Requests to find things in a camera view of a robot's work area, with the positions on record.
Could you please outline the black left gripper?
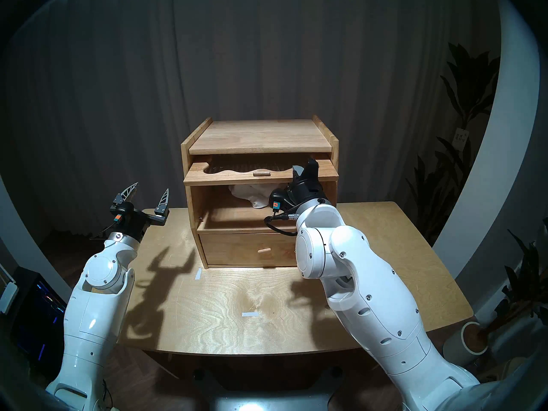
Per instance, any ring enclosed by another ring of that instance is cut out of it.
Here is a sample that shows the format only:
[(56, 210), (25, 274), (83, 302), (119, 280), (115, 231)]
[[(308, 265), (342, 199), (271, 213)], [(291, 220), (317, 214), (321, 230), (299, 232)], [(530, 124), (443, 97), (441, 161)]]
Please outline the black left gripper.
[(169, 215), (169, 189), (161, 196), (154, 215), (136, 210), (131, 202), (139, 183), (129, 185), (117, 194), (110, 206), (110, 213), (114, 216), (113, 230), (130, 236), (135, 240), (142, 240), (150, 226), (164, 226)]

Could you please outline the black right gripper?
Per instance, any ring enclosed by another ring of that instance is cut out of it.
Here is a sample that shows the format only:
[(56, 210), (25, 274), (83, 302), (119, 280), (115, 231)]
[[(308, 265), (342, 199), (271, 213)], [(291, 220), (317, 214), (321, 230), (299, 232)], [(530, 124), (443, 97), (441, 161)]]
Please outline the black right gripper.
[(309, 200), (326, 200), (322, 184), (318, 181), (319, 164), (308, 159), (307, 165), (293, 166), (293, 182), (286, 187), (287, 199), (292, 206), (301, 205)]

